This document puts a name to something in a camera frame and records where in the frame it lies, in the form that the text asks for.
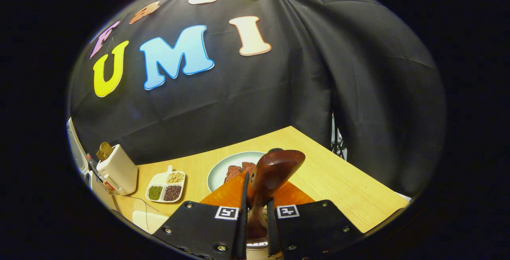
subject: plate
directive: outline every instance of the plate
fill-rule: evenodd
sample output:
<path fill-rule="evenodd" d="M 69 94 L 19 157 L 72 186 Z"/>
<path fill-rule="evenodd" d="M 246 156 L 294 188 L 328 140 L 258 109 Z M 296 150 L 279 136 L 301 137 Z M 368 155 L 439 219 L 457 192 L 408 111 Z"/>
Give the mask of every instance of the plate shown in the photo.
<path fill-rule="evenodd" d="M 260 151 L 245 151 L 228 156 L 218 162 L 213 169 L 209 171 L 209 175 L 207 176 L 207 187 L 209 191 L 215 191 L 218 187 L 223 185 L 230 165 L 242 168 L 243 162 L 253 162 L 257 164 L 264 154 L 266 153 Z"/>
<path fill-rule="evenodd" d="M 154 234 L 167 220 L 168 216 L 146 211 L 133 211 L 133 223 L 149 234 Z"/>

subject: red label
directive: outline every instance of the red label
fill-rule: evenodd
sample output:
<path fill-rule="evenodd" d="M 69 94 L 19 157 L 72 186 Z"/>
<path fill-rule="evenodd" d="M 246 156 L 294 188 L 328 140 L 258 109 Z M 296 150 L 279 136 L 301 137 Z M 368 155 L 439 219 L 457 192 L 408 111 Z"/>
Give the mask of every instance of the red label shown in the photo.
<path fill-rule="evenodd" d="M 105 181 L 104 184 L 106 184 L 111 191 L 115 190 L 115 188 L 113 188 L 113 186 L 111 186 L 108 182 Z"/>

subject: white tray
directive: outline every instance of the white tray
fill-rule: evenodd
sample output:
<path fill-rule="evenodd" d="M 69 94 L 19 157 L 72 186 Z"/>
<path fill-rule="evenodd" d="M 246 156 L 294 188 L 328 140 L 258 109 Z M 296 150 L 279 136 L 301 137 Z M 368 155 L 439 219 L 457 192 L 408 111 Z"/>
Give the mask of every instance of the white tray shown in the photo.
<path fill-rule="evenodd" d="M 181 182 L 177 183 L 166 183 L 168 181 L 168 178 L 170 177 L 171 173 L 182 173 L 184 175 L 184 178 Z M 183 171 L 172 171 L 172 166 L 168 166 L 167 172 L 164 173 L 158 173 L 151 179 L 151 182 L 149 182 L 149 185 L 147 186 L 147 190 L 145 191 L 145 198 L 147 200 L 151 200 L 153 202 L 162 202 L 162 203 L 172 203 L 180 200 L 180 197 L 182 196 L 182 191 L 184 190 L 184 182 L 186 181 L 186 174 Z M 176 198 L 176 200 L 172 201 L 165 201 L 163 200 L 163 197 L 165 196 L 165 190 L 169 186 L 179 186 L 180 187 L 180 193 L 179 196 Z M 152 200 L 149 198 L 149 189 L 151 187 L 162 187 L 160 198 L 158 200 Z"/>

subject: white plate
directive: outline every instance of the white plate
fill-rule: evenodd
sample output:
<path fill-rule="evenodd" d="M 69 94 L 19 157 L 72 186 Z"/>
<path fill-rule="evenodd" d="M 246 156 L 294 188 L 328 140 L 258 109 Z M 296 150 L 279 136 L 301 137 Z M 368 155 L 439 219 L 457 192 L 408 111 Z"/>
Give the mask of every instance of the white plate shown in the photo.
<path fill-rule="evenodd" d="M 168 181 L 168 178 L 170 177 L 171 173 L 182 173 L 184 175 L 184 178 L 182 179 L 181 182 L 166 183 Z M 182 191 L 184 190 L 184 181 L 185 180 L 186 180 L 186 174 L 183 171 L 172 171 L 172 166 L 169 165 L 166 172 L 158 173 L 155 176 L 153 176 L 153 178 L 151 179 L 151 182 L 149 182 L 149 185 L 147 186 L 147 191 L 145 192 L 145 198 L 147 198 L 147 200 L 151 200 L 153 202 L 162 202 L 162 203 L 172 203 L 172 202 L 179 201 L 180 197 L 182 196 Z M 176 186 L 180 187 L 179 196 L 176 198 L 176 200 L 172 200 L 172 201 L 163 200 L 163 198 L 165 196 L 166 188 L 169 186 L 172 186 L 172 185 L 176 185 Z M 152 200 L 151 198 L 149 198 L 149 189 L 153 186 L 163 187 L 163 189 L 161 190 L 160 198 L 158 200 Z"/>
<path fill-rule="evenodd" d="M 260 151 L 245 151 L 228 156 L 218 162 L 213 169 L 209 171 L 209 175 L 207 176 L 207 187 L 209 191 L 215 191 L 218 187 L 223 185 L 230 165 L 235 165 L 242 169 L 243 162 L 257 164 L 264 154 L 266 153 Z"/>

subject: green beans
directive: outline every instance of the green beans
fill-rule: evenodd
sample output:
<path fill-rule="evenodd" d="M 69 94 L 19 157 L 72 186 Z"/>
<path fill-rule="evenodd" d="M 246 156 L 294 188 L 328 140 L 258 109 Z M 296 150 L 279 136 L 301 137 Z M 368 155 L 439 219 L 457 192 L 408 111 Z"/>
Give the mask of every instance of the green beans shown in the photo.
<path fill-rule="evenodd" d="M 161 195 L 161 191 L 163 191 L 163 187 L 151 187 L 149 189 L 149 198 L 151 200 L 159 200 L 159 196 Z"/>

